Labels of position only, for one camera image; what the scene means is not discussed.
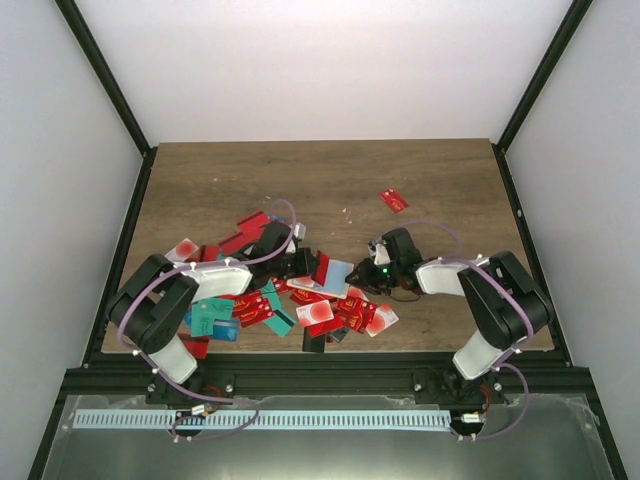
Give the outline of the blue VIP card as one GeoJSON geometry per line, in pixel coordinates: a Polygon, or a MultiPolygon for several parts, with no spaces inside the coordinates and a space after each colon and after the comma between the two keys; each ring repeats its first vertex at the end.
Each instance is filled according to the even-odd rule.
{"type": "Polygon", "coordinates": [[[323,293],[337,298],[345,298],[348,294],[349,284],[345,277],[353,271],[352,263],[331,259],[323,293]]]}

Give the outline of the red stripe card bottom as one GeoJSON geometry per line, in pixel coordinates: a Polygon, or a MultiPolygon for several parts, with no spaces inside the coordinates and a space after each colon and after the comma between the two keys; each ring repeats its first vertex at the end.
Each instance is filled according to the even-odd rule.
{"type": "Polygon", "coordinates": [[[328,275],[330,257],[318,250],[315,255],[315,267],[310,278],[317,284],[324,286],[328,275]]]}

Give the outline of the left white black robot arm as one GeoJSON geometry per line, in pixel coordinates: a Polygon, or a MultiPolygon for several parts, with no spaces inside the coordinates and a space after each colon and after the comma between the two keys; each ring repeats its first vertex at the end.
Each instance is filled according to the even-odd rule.
{"type": "Polygon", "coordinates": [[[169,391],[181,403],[196,402],[204,379],[198,361],[178,337],[192,304],[207,299],[238,297],[262,289],[272,279],[310,276],[323,267],[318,253],[301,247],[303,226],[272,220],[241,231],[238,244],[227,241],[209,256],[173,261],[149,256],[109,300],[106,316],[127,345],[170,379],[169,391]]]}

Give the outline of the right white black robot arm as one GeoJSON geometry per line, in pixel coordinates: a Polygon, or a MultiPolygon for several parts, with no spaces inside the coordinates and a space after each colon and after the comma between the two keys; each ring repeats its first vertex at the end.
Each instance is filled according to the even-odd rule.
{"type": "Polygon", "coordinates": [[[447,396],[458,403],[480,390],[488,373],[556,318],[548,295],[510,251],[473,260],[425,259],[409,231],[396,228],[368,245],[369,256],[346,277],[352,286],[390,295],[403,288],[417,295],[450,295],[466,300],[476,330],[453,356],[456,370],[444,378],[447,396]]]}

